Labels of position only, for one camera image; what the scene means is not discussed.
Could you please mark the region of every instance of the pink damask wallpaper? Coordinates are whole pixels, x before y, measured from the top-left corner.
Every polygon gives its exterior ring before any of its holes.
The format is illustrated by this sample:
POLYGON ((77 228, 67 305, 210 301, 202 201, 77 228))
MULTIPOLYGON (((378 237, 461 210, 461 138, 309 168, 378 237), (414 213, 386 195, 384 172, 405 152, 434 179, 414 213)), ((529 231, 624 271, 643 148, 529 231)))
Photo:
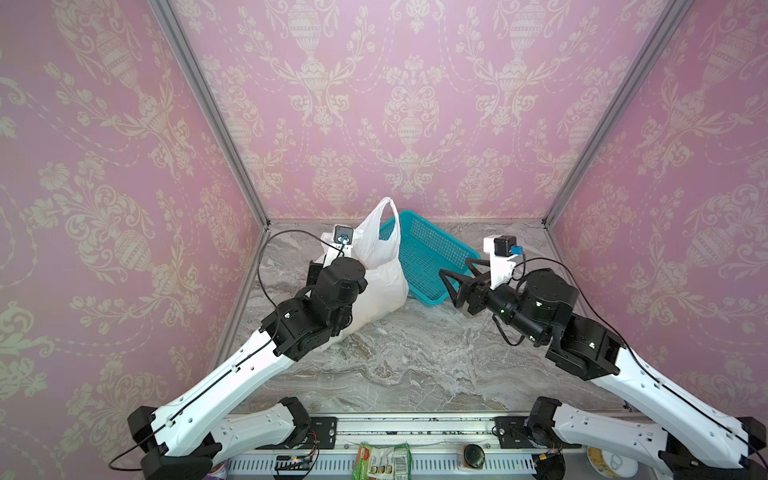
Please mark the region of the pink damask wallpaper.
POLYGON ((259 229, 148 3, 0 12, 0 478, 131 478, 127 415, 207 372, 259 229))
POLYGON ((667 375, 768 422, 768 2, 694 2, 554 228, 667 375))
POLYGON ((270 218, 541 218, 666 0, 173 4, 270 218))

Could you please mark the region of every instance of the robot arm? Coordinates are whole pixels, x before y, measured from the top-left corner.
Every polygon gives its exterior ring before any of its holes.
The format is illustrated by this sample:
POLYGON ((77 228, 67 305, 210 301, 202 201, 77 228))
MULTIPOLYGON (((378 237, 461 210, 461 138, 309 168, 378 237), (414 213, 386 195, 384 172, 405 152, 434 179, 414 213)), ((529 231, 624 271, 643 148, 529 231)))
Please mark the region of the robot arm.
POLYGON ((764 425, 718 412, 653 369, 618 334, 574 314, 578 290, 550 269, 530 272, 518 293, 506 283, 519 253, 515 243, 514 237, 486 238, 490 260, 466 260, 473 276, 440 271, 454 305, 467 316, 487 308, 534 346, 549 345, 546 358, 557 367, 614 393, 657 423, 631 424, 541 398, 528 419, 534 441, 587 444, 675 478, 766 477, 749 459, 751 449, 766 446, 764 425), (491 271, 480 273, 476 265, 491 271))
POLYGON ((226 362, 168 404, 131 413, 128 425, 145 453, 145 478, 194 480, 247 449, 303 443, 310 416, 295 398, 239 419, 224 417, 352 322, 352 304, 367 286, 365 272, 358 260, 348 257, 334 258, 325 267, 310 264, 307 286, 278 304, 226 362))

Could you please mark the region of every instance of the green packet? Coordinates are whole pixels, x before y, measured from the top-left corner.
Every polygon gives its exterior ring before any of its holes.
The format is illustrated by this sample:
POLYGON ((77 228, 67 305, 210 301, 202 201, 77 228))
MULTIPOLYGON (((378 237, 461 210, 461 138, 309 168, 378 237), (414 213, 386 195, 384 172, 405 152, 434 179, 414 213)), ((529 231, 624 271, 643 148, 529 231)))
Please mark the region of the green packet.
POLYGON ((411 480, 411 449, 407 443, 394 447, 357 449, 353 480, 411 480))

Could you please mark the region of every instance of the gray marble surface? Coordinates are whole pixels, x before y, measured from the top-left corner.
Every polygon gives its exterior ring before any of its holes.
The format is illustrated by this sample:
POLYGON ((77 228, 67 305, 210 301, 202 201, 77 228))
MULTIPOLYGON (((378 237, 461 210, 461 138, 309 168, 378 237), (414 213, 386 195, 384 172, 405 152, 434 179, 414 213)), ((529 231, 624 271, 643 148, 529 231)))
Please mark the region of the gray marble surface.
MULTIPOLYGON (((506 233, 517 236, 528 258, 554 257, 539 221, 438 226, 478 252, 483 237, 506 233)), ((293 228, 320 235, 333 225, 278 223, 270 233, 293 228)), ((277 237, 262 262, 267 292, 275 301, 288 298, 303 286, 308 262, 322 254, 319 242, 301 233, 277 237)), ((270 307, 257 284, 233 349, 258 329, 270 307)), ((516 332, 506 328, 514 341, 516 332)), ((260 387, 236 412, 259 411, 284 396, 298 397, 311 412, 525 411, 538 396, 583 409, 621 408, 619 398, 555 368, 545 353, 546 348, 535 349, 530 342, 508 346, 487 312, 469 319, 448 300, 426 306, 409 297, 400 310, 325 352, 311 352, 260 387)))

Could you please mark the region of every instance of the blue plastic basket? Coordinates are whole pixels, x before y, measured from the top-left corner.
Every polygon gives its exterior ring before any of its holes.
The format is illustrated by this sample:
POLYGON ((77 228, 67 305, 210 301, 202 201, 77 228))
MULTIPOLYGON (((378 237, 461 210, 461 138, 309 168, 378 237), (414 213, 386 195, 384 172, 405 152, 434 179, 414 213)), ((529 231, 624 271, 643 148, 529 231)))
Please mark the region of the blue plastic basket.
MULTIPOLYGON (((394 226, 394 217, 383 223, 379 238, 388 239, 394 226)), ((400 232, 402 271, 411 293, 427 305, 439 305, 448 298, 438 274, 441 268, 469 274, 464 260, 480 258, 472 248, 410 210, 400 212, 400 232)))

